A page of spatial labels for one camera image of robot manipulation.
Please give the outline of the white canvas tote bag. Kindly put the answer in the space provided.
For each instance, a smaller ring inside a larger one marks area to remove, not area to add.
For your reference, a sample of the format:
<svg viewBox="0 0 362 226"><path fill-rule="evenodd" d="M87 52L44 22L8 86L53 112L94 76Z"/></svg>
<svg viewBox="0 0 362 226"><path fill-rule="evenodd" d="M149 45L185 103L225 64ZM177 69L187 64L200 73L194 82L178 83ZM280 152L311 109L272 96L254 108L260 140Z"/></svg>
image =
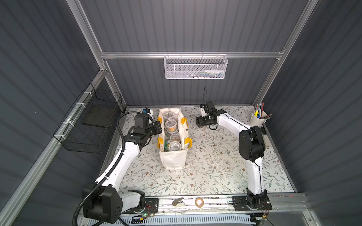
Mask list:
<svg viewBox="0 0 362 226"><path fill-rule="evenodd" d="M188 119L179 108L163 108L157 120L162 132L157 139L161 163L165 169L181 170L185 167L188 150L192 147Z"/></svg>

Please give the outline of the orange label seed jar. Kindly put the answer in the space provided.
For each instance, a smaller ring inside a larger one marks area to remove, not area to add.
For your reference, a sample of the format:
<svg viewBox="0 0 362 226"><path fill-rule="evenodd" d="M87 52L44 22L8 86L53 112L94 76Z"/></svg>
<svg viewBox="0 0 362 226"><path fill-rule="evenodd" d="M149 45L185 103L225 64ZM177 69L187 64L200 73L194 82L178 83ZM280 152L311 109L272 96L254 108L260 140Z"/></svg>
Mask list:
<svg viewBox="0 0 362 226"><path fill-rule="evenodd" d="M178 128L177 128L177 121L175 119L168 119L165 122L165 128L166 131L169 133L175 133Z"/></svg>

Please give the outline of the purple label seed jar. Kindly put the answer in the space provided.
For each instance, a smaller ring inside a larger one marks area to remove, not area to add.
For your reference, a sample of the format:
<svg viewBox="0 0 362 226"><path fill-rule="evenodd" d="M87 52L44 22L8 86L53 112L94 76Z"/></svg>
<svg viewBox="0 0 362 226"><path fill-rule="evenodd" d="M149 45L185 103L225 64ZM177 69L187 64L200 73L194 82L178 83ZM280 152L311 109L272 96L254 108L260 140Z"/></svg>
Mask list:
<svg viewBox="0 0 362 226"><path fill-rule="evenodd" d="M173 119L174 118L174 113L172 111L165 111L165 112L163 112L163 118L165 120Z"/></svg>

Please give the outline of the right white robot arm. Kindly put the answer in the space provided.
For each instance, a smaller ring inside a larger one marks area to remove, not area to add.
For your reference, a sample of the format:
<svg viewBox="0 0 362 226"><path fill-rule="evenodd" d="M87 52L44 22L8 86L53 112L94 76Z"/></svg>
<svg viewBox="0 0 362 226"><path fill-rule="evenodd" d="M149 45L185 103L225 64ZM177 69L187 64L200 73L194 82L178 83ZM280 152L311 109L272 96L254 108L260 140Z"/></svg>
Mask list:
<svg viewBox="0 0 362 226"><path fill-rule="evenodd" d="M268 195L263 183L263 157L265 143L261 128L246 125L225 110L218 110L213 102L205 102L199 106L201 116L196 118L199 128L208 126L222 126L239 137L239 154L247 163L248 187L245 203L251 210L261 209L263 203L268 202Z"/></svg>

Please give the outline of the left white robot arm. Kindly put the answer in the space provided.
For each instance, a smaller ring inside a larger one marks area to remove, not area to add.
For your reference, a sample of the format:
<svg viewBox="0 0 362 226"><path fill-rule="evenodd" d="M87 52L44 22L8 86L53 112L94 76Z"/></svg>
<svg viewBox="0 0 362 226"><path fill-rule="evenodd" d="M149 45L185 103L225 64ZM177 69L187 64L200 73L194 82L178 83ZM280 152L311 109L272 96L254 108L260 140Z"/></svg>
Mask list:
<svg viewBox="0 0 362 226"><path fill-rule="evenodd" d="M131 163L148 145L154 135L162 133L161 123L153 120L153 111L149 108L135 112L134 126L127 135L117 127L122 141L121 150L110 165L93 183L88 183L82 191L82 201L76 208L72 224L77 225L77 218L82 211L84 217L102 223L115 223L121 214L132 210L142 211L146 198L142 191L129 190L119 194L119 185Z"/></svg>

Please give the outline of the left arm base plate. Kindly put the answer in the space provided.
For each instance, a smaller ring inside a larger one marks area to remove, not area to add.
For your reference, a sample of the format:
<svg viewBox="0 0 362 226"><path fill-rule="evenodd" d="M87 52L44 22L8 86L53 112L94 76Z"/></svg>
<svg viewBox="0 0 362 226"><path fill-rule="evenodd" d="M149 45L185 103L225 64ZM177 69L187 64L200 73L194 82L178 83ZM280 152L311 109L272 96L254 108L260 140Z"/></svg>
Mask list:
<svg viewBox="0 0 362 226"><path fill-rule="evenodd" d="M147 213L158 213L159 199L158 198L146 198L145 205L143 208L132 208L122 214L147 214Z"/></svg>

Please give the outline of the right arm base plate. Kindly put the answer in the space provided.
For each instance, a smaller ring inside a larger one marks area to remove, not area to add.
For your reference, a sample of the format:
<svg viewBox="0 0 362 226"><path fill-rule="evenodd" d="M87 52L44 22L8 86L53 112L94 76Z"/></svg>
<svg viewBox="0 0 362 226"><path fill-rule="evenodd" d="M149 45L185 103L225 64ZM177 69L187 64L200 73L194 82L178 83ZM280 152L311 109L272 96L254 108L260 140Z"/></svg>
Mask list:
<svg viewBox="0 0 362 226"><path fill-rule="evenodd" d="M271 201L267 196L233 196L231 204L235 211L271 211Z"/></svg>

